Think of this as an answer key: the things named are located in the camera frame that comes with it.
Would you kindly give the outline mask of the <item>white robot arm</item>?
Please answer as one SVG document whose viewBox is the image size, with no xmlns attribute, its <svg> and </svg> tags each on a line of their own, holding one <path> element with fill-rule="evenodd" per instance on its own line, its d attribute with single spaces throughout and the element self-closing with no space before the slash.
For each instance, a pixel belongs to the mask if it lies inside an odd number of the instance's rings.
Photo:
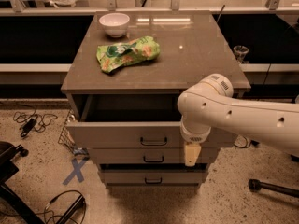
<svg viewBox="0 0 299 224">
<path fill-rule="evenodd" d="M 189 87 L 178 98 L 178 111 L 189 167 L 213 128 L 299 156 L 299 104 L 235 99 L 233 85 L 223 75 L 212 74 Z"/>
</svg>

